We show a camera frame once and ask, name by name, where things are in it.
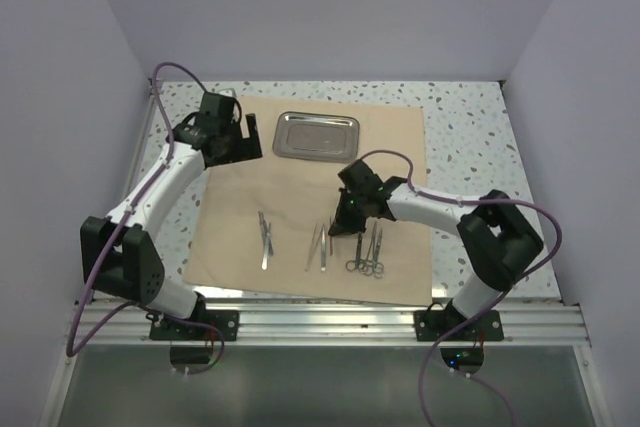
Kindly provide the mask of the wide steel tweezers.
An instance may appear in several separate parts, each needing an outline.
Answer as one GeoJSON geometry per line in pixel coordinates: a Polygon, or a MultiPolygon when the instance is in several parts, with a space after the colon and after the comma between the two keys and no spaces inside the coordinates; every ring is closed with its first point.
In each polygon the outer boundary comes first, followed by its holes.
{"type": "Polygon", "coordinates": [[[326,272],[327,266],[327,233],[326,225],[323,224],[320,231],[320,271],[326,272]]]}

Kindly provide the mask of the curved steel scissors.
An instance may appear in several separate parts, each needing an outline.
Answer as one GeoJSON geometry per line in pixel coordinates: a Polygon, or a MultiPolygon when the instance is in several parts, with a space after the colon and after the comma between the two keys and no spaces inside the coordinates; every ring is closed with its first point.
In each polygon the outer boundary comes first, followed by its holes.
{"type": "Polygon", "coordinates": [[[362,244],[363,244],[363,234],[358,233],[356,238],[356,247],[355,253],[352,259],[347,260],[345,263],[345,268],[349,272],[360,272],[363,273],[366,267],[366,262],[362,256],[362,244]]]}

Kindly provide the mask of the steel forceps clamp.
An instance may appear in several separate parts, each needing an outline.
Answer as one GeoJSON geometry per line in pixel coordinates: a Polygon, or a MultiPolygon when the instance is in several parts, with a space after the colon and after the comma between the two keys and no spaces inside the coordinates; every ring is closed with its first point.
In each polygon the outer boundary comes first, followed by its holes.
{"type": "Polygon", "coordinates": [[[359,261],[359,266],[358,266],[358,271],[365,276],[371,276],[374,271],[375,262],[373,260],[373,254],[374,254],[375,245],[376,245],[376,235],[377,235],[377,222],[374,222],[371,230],[367,253],[365,257],[359,261]]]}

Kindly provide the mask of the steel surgical instrument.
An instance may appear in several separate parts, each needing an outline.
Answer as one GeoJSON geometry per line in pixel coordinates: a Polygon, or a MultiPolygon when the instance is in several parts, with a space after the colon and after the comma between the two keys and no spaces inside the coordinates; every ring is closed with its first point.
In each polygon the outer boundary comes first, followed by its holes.
{"type": "Polygon", "coordinates": [[[321,233],[321,228],[319,227],[318,224],[315,224],[314,230],[313,230],[313,234],[312,234],[312,238],[311,238],[311,242],[310,242],[308,255],[307,255],[307,261],[306,261],[306,265],[305,265],[305,270],[306,271],[308,271],[311,268],[311,263],[312,263],[313,257],[315,255],[315,252],[316,252],[316,250],[318,248],[318,244],[320,242],[320,233],[321,233]]]}

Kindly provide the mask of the steel surgical scissors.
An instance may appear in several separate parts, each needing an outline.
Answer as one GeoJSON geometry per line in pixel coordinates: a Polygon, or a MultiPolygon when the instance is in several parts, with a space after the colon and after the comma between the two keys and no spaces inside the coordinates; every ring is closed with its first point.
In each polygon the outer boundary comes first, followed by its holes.
{"type": "Polygon", "coordinates": [[[380,261],[382,240],[383,240],[383,230],[380,230],[377,236],[377,240],[374,244],[374,250],[373,250],[373,256],[372,256],[372,267],[371,267],[372,275],[376,279],[381,279],[384,277],[384,264],[380,261]]]}

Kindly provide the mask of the beige cloth wrap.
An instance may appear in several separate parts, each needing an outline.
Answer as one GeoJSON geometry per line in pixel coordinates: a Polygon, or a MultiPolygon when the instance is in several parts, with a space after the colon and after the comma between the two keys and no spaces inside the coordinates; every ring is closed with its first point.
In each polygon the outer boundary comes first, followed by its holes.
{"type": "Polygon", "coordinates": [[[244,96],[244,112],[256,115],[263,156],[210,169],[184,281],[228,288],[337,300],[426,306],[432,300],[431,232],[409,223],[378,221],[384,277],[345,268],[356,240],[341,237],[327,247],[326,272],[315,254],[305,265],[315,224],[334,217],[342,185],[341,165],[282,158],[272,144],[279,116],[288,111],[340,115],[360,124],[359,151],[382,179],[405,176],[427,182],[423,112],[418,107],[356,105],[244,96]],[[271,227],[274,254],[261,269],[263,240],[258,212],[271,227]]]}

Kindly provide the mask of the steel scalpel handle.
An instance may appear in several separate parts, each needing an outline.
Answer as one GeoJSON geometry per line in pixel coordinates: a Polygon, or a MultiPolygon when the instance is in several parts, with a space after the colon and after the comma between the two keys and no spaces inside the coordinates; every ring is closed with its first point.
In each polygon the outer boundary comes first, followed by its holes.
{"type": "Polygon", "coordinates": [[[270,224],[266,221],[265,215],[262,211],[258,212],[258,217],[263,244],[266,248],[267,256],[271,257],[274,254],[273,243],[271,240],[271,227],[270,224]]]}
{"type": "Polygon", "coordinates": [[[261,269],[266,271],[268,269],[268,261],[272,255],[272,241],[271,241],[271,232],[270,225],[263,222],[261,225],[263,232],[263,256],[261,262],[261,269]]]}

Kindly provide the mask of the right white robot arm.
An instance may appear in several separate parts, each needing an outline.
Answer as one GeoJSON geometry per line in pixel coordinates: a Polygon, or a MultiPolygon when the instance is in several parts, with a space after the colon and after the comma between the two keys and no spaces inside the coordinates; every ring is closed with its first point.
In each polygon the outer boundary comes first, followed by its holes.
{"type": "Polygon", "coordinates": [[[481,309],[508,292],[543,249],[536,230],[507,194],[454,197],[422,189],[408,177],[382,180],[361,159],[338,173],[342,182],[329,234],[361,233],[369,218],[411,222],[457,236],[472,267],[471,277],[431,323],[457,339],[481,327],[481,309]]]}

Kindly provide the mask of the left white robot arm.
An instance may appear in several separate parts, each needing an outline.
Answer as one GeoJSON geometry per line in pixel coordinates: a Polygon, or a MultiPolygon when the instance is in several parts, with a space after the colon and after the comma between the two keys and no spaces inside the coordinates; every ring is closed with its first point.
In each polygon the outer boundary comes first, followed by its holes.
{"type": "Polygon", "coordinates": [[[168,277],[155,239],[179,197],[207,169],[261,156],[257,119],[243,113],[234,91],[204,93],[199,109],[171,129],[159,157],[125,199],[82,224],[86,285],[172,316],[185,339],[201,337],[208,316],[198,308],[196,292],[168,277]]]}

